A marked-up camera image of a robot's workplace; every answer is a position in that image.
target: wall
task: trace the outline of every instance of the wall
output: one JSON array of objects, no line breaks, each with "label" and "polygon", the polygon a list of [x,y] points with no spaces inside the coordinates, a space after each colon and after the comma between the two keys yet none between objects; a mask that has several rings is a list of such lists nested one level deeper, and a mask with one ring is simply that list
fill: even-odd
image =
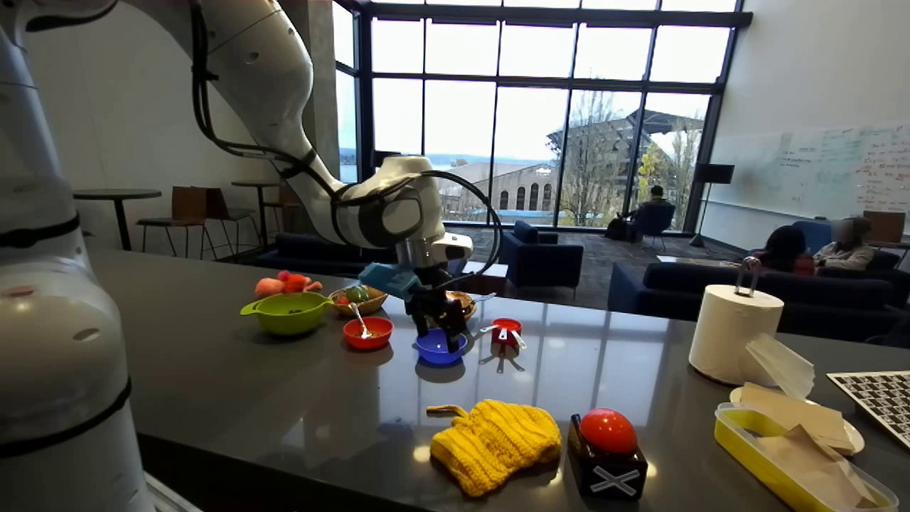
[{"label": "wall", "polygon": [[[168,213],[172,184],[217,184],[229,194],[229,206],[253,207],[256,194],[230,189],[230,182],[273,179],[268,165],[229,156],[196,132],[192,59],[142,11],[119,4],[98,22],[28,34],[27,52],[71,184],[166,190],[162,200],[126,206],[135,244],[141,244],[135,220]],[[210,98],[217,128],[249,143],[249,132],[223,98],[217,92]],[[91,231],[89,251],[119,248],[108,202],[79,202],[79,213]],[[256,244],[250,226],[241,236],[246,248]],[[217,226],[214,238],[226,256],[226,236]],[[148,251],[168,254],[160,231],[150,231],[148,241]]]},{"label": "wall", "polygon": [[[735,184],[709,190],[701,233],[756,248],[783,221],[860,213],[869,184],[907,189],[910,4],[751,0],[745,10],[755,27],[738,48],[714,147],[714,162],[735,162],[738,173]],[[893,202],[888,210],[910,213],[907,200]]]}]

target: person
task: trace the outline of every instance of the person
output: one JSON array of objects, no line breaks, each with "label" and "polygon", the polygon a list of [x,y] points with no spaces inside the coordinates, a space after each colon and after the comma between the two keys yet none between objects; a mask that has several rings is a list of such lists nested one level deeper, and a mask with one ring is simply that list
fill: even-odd
[{"label": "person", "polygon": [[871,221],[863,216],[847,216],[833,233],[833,241],[819,248],[817,264],[819,267],[833,267],[833,271],[866,271],[877,248],[869,244]]},{"label": "person", "polygon": [[805,236],[793,226],[783,226],[768,236],[760,261],[768,271],[817,273],[817,258],[805,251]]},{"label": "person", "polygon": [[667,229],[671,229],[674,221],[674,206],[669,200],[662,200],[662,189],[654,184],[651,189],[651,200],[642,202],[637,210],[632,210],[632,221],[637,236],[660,236]]}]

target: paper towel roll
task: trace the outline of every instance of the paper towel roll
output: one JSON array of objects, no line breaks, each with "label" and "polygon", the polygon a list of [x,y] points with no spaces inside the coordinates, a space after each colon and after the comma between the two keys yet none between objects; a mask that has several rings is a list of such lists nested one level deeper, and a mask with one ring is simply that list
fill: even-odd
[{"label": "paper towel roll", "polygon": [[695,324],[689,364],[709,379],[742,385],[755,371],[745,344],[756,335],[775,335],[786,302],[755,290],[739,295],[731,285],[709,285]]}]

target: table surface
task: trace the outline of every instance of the table surface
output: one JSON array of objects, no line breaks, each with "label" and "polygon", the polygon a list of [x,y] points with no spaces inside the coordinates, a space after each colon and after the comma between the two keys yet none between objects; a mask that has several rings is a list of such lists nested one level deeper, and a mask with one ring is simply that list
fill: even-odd
[{"label": "table surface", "polygon": [[[478,295],[475,327],[499,317],[524,321],[524,374],[485,364],[489,344],[458,371],[423,371],[396,298],[387,302],[394,347],[351,352],[340,320],[300,341],[270,341],[253,320],[240,320],[268,271],[148,254],[91,254],[91,261],[123,311],[145,435],[428,510],[587,510],[567,455],[554,472],[463,500],[429,463],[429,439],[449,421],[423,411],[503,398],[540,405],[567,428],[571,412],[611,406],[635,421],[651,463],[628,510],[786,510],[712,439],[731,388],[689,366],[691,321]],[[844,411],[866,433],[869,449],[854,460],[910,503],[910,452],[826,379],[832,371],[907,371],[910,349],[780,339],[817,364],[812,398]]]},{"label": "table surface", "polygon": [[78,189],[74,200],[155,200],[162,196],[156,189]]}]

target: window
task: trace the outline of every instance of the window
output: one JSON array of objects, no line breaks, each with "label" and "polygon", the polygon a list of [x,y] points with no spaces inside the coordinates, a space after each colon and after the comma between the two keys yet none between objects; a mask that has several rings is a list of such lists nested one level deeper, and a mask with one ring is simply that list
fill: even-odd
[{"label": "window", "polygon": [[375,147],[421,150],[421,82],[418,81],[374,81],[375,88]]},{"label": "window", "polygon": [[502,75],[569,78],[571,39],[571,28],[507,27]]},{"label": "window", "polygon": [[544,184],[544,210],[550,210],[551,207],[551,184],[547,182]]},{"label": "window", "polygon": [[539,194],[540,194],[540,184],[534,182],[534,184],[532,184],[532,206],[530,206],[530,210],[539,210]]},{"label": "window", "polygon": [[354,14],[332,4],[337,59],[354,65]]},{"label": "window", "polygon": [[421,21],[374,21],[374,68],[375,71],[421,71],[423,68],[423,22]]},{"label": "window", "polygon": [[651,31],[580,28],[578,68],[584,81],[642,81],[648,71]]},{"label": "window", "polygon": [[[453,170],[489,194],[492,86],[428,82],[423,153],[432,169]],[[487,221],[487,207],[458,182],[439,182],[448,220]]]},{"label": "window", "polygon": [[337,71],[337,98],[340,98],[340,179],[359,182],[359,126],[355,126],[355,98],[354,78]]},{"label": "window", "polygon": [[569,136],[554,136],[563,153],[563,229],[605,229],[623,213],[623,190],[637,136],[640,95],[574,92]]},{"label": "window", "polygon": [[648,95],[632,200],[642,202],[651,184],[662,184],[662,196],[677,207],[671,229],[682,229],[705,110],[705,95]]},{"label": "window", "polygon": [[658,0],[584,0],[584,10],[632,10],[632,11],[654,11]]},{"label": "window", "polygon": [[499,27],[432,22],[428,44],[429,75],[492,75]]},{"label": "window", "polygon": [[[635,21],[658,10],[674,17]],[[731,31],[749,27],[738,10],[738,0],[379,0],[364,17],[337,10],[340,39],[354,39],[355,22],[374,28],[374,68],[362,71],[374,88],[340,78],[341,159],[355,153],[359,120],[375,132],[359,140],[362,150],[423,153],[492,196],[503,221],[600,231],[660,182],[677,206],[674,229],[687,229],[709,102],[725,92]],[[341,68],[351,59],[354,48],[340,44]],[[351,98],[371,92],[374,110],[351,115]],[[439,189],[448,221],[492,221],[462,184],[439,179]]]},{"label": "window", "polygon": [[719,78],[729,28],[658,28],[651,81],[714,82]]}]

